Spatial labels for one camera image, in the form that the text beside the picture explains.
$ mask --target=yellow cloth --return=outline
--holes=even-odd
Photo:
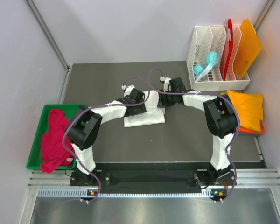
[[[238,112],[241,127],[260,132],[260,122],[263,120],[263,96],[231,90],[227,90],[226,94]]]

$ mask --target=white file organizer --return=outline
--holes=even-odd
[[[193,67],[198,63],[205,65],[205,56],[215,50],[220,57],[224,50],[226,31],[224,26],[202,26],[195,27],[191,40],[189,54],[187,58],[187,67],[191,88],[198,91],[215,91],[215,90],[243,90],[249,84],[250,79],[246,74],[243,79],[237,80],[233,73],[233,62],[238,50],[241,32],[239,26],[233,26],[233,50],[229,63],[226,81],[222,81],[219,65],[215,66],[207,76],[199,82],[195,81]]]

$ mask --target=yellow folder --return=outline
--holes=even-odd
[[[253,25],[248,19],[243,21],[240,30],[242,32],[242,38],[233,63],[233,70],[236,76],[243,78],[262,50],[262,44],[255,33]]]

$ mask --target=metal floor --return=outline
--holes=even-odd
[[[190,88],[185,62],[98,63],[74,64],[64,103],[87,106],[112,102],[123,96],[121,86],[130,76],[147,79],[152,68],[158,67],[166,77],[181,77]],[[161,89],[160,73],[152,85]],[[147,87],[140,80],[131,80],[140,90]],[[100,128],[93,147],[96,162],[167,162],[210,161],[212,136],[204,113],[190,107],[175,105],[167,108],[165,124],[124,128],[123,119],[115,119]],[[260,161],[251,136],[239,136],[231,146],[234,161]]]
[[[37,198],[31,224],[280,224],[270,189],[235,189],[223,204],[208,198],[99,198],[61,205],[67,200]]]

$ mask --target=stack of folded cloth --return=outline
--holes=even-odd
[[[240,135],[259,136],[264,133],[261,124],[263,120],[263,96],[261,94],[246,94],[227,90],[233,106],[240,119]]]

